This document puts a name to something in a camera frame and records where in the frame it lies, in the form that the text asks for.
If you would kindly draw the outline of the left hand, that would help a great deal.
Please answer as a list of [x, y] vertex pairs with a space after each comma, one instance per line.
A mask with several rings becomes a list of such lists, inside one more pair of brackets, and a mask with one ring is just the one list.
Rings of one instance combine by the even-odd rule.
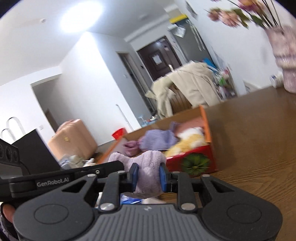
[[13, 224], [15, 210], [10, 204], [1, 204], [1, 240], [19, 240]]

